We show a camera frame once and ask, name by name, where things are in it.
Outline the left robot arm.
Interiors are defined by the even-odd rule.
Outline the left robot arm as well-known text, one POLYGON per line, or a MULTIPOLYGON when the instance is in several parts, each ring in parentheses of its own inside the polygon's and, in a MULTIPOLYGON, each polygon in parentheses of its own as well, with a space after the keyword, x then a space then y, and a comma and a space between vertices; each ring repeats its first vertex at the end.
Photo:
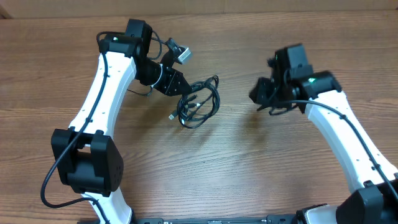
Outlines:
POLYGON ((167 53, 150 58, 150 43, 158 39, 149 24, 135 19, 129 20, 124 32, 98 33, 98 68, 85 102, 67 129, 52 134, 55 163, 50 171, 58 172, 64 185, 90 203, 98 223, 135 222, 121 192, 124 162, 113 141, 116 118, 131 82, 139 80, 167 96, 192 91, 173 67, 190 60, 190 49, 169 39, 167 53))

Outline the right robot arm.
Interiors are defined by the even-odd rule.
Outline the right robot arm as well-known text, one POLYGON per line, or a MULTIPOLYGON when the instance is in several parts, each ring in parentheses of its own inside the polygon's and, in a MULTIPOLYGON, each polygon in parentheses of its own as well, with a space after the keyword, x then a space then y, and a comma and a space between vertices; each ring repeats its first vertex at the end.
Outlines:
POLYGON ((250 99, 271 116, 300 110, 321 132, 345 174, 350 196, 341 205, 313 205, 276 223, 397 223, 397 167, 373 143, 333 74, 314 72, 302 44, 275 51, 270 78, 260 77, 250 99))

